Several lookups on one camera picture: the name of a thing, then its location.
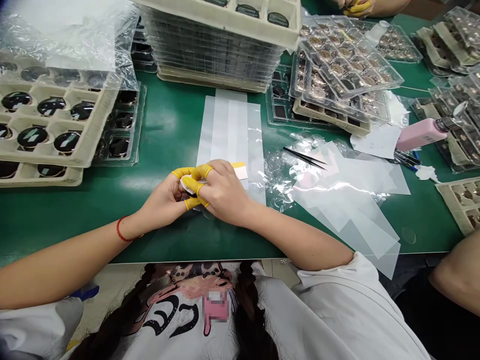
white paper sheet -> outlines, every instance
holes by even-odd
[[[385,124],[375,126],[372,124],[370,133],[365,137],[350,136],[352,147],[362,153],[380,158],[393,159],[394,150],[399,140],[402,129],[397,126]]]

pink bottle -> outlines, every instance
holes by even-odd
[[[405,127],[401,131],[396,148],[401,151],[409,151],[445,139],[449,131],[463,126],[462,121],[456,117],[467,108],[467,105],[467,101],[462,102],[453,110],[452,116],[440,119],[429,117]]]

small white object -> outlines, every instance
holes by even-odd
[[[380,20],[371,30],[365,33],[366,39],[373,47],[376,47],[379,44],[380,38],[387,32],[389,26],[388,21]]]
[[[393,159],[395,146],[400,137],[402,129],[389,124],[383,126],[371,127],[370,133],[363,137],[357,135],[350,136],[352,147],[365,154],[370,154],[379,158]]]

another person's arm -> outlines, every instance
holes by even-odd
[[[171,224],[185,213],[179,179],[173,173],[159,184],[142,208],[119,224],[125,239],[135,239]],[[0,309],[53,303],[84,286],[131,242],[117,234],[117,221],[24,257],[0,269]]]
[[[430,275],[435,289],[480,317],[480,231],[462,240]]]
[[[185,179],[185,183],[209,202],[207,209],[220,220],[262,235],[298,268],[318,271],[352,260],[353,252],[335,238],[251,200],[229,162],[213,160],[200,173],[194,171],[192,177],[199,179],[205,175],[206,185],[194,179]]]

plastic wrap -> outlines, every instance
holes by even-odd
[[[294,216],[303,207],[354,250],[391,278],[399,236],[379,205],[391,194],[409,195],[399,165],[353,150],[343,141],[293,133],[289,146],[322,160],[326,170],[269,146],[265,154],[268,206]]]
[[[0,13],[0,84],[138,91],[130,56],[138,18],[126,0],[8,1]]]

